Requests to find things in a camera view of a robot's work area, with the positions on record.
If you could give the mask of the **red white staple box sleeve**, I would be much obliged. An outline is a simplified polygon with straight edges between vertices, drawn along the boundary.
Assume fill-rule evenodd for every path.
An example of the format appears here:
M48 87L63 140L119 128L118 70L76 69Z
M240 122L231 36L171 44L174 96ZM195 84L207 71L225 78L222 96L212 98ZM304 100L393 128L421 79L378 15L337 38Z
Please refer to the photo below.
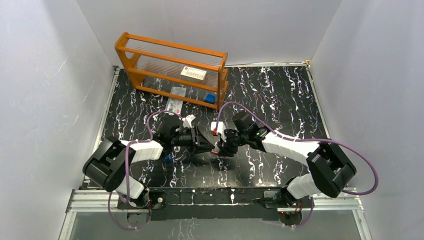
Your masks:
M219 156L220 155L220 149L218 147L215 147L210 151L211 154Z

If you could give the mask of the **blue stapler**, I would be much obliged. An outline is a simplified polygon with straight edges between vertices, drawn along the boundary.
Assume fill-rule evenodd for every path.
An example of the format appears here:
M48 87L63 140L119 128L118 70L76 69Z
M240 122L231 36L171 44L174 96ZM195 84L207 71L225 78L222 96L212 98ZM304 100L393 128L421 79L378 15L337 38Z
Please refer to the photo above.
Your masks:
M168 162L170 162L172 160L172 154L170 153L169 155L167 155L165 158L164 158L164 162L165 163L168 163Z

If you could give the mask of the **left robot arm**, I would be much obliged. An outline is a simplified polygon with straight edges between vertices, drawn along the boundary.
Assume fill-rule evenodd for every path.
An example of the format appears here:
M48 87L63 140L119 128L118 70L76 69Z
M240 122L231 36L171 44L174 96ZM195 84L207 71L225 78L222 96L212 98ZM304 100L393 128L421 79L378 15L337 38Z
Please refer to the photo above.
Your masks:
M107 137L85 162L82 173L105 191L124 194L135 207L147 206L147 188L130 175L131 164L164 160L176 147L187 148L194 154L215 148L193 124L194 115L181 117L168 111L161 114L161 123L149 139L125 141Z

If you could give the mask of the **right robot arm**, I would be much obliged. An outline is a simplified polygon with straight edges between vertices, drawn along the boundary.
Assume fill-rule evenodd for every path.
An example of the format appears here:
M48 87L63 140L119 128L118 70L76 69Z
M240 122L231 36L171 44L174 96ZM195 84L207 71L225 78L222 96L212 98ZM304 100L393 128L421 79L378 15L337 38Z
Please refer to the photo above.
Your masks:
M234 129L226 128L221 121L211 123L211 131L219 136L214 154L233 157L239 147L248 145L254 150L287 157L308 169L307 174L291 178L278 193L265 196L267 204L295 207L302 198L315 194L336 198L357 173L347 155L330 139L311 142L290 140L287 135L269 126L258 126L244 110L234 115L232 122Z

